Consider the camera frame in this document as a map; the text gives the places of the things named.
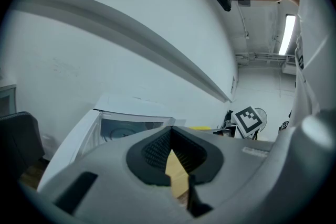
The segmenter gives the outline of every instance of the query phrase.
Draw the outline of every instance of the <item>ceiling light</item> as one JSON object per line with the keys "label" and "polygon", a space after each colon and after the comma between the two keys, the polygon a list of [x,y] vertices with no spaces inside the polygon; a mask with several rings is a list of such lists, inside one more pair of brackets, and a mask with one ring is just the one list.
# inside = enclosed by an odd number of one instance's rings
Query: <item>ceiling light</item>
{"label": "ceiling light", "polygon": [[289,46],[290,39],[292,38],[295,25],[295,16],[286,15],[285,33],[283,34],[282,44],[280,47],[279,55],[285,55]]}

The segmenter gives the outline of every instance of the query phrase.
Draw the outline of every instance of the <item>open lid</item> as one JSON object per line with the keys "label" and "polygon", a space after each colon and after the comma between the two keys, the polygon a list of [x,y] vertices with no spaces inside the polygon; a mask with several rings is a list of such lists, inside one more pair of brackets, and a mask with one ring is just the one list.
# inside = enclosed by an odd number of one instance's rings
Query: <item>open lid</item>
{"label": "open lid", "polygon": [[173,116],[170,109],[155,101],[110,93],[105,93],[100,97],[95,109],[140,116],[168,118]]}

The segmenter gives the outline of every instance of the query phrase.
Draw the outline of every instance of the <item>white shirt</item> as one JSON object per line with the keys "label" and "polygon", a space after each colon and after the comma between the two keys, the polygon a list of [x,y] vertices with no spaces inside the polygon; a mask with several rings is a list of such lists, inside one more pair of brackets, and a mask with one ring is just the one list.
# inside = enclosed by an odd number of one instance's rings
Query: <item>white shirt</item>
{"label": "white shirt", "polygon": [[297,86],[289,126],[320,109],[336,108],[335,10],[329,0],[300,0],[298,16],[304,67],[296,59]]}

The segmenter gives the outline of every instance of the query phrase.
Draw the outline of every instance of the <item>white ceiling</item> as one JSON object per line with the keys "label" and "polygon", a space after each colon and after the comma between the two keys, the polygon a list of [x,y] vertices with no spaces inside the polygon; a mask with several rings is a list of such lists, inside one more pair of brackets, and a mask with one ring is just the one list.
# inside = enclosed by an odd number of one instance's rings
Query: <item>white ceiling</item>
{"label": "white ceiling", "polygon": [[[285,29],[287,14],[297,14],[297,6],[288,0],[278,3],[269,3],[261,7],[239,7],[232,3],[230,12],[222,9],[216,0],[209,0],[218,9],[223,19],[227,34],[236,54],[278,53]],[[249,38],[246,39],[243,20]],[[287,54],[293,54],[296,47],[296,36],[300,33],[299,20],[297,19],[294,34]]]}

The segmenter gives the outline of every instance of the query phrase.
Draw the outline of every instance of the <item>yellow object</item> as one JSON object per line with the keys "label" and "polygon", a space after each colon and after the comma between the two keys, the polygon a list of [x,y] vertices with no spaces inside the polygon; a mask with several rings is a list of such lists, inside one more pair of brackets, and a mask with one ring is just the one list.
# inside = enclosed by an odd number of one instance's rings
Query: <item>yellow object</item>
{"label": "yellow object", "polygon": [[189,127],[189,128],[194,130],[211,130],[211,128],[207,126]]}
{"label": "yellow object", "polygon": [[189,189],[188,174],[173,151],[167,160],[166,174],[170,176],[173,196],[178,198]]}

